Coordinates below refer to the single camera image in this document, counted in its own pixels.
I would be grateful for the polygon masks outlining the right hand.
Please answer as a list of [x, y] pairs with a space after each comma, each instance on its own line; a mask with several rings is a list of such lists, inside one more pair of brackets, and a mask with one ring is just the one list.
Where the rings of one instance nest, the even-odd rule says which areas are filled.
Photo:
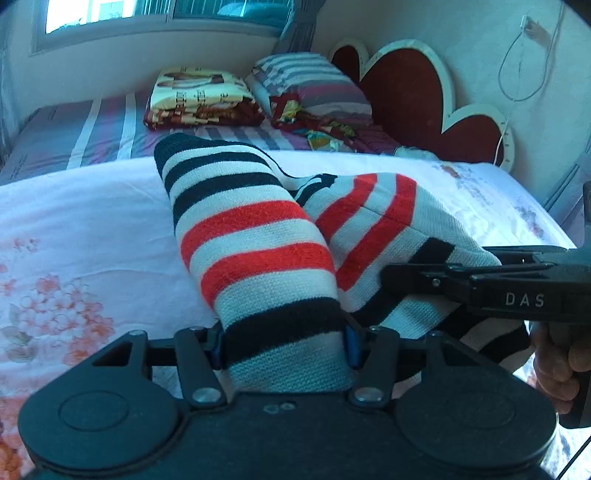
[[567, 414], [580, 391], [580, 382], [573, 375], [590, 370], [590, 336], [579, 338], [568, 352], [551, 341], [543, 323], [535, 323], [530, 336], [535, 346], [536, 388], [552, 402], [558, 414]]

